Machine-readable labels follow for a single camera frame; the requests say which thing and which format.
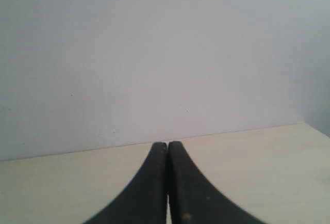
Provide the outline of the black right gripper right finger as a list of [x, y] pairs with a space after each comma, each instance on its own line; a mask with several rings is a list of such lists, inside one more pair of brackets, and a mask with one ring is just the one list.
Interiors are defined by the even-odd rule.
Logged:
[[263, 223], [218, 191], [180, 141], [168, 145], [168, 196], [172, 223]]

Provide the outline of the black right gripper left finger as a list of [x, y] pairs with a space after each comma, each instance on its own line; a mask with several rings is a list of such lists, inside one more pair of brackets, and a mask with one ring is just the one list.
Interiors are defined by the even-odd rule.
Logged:
[[167, 144], [156, 142], [128, 185], [86, 223], [166, 223]]

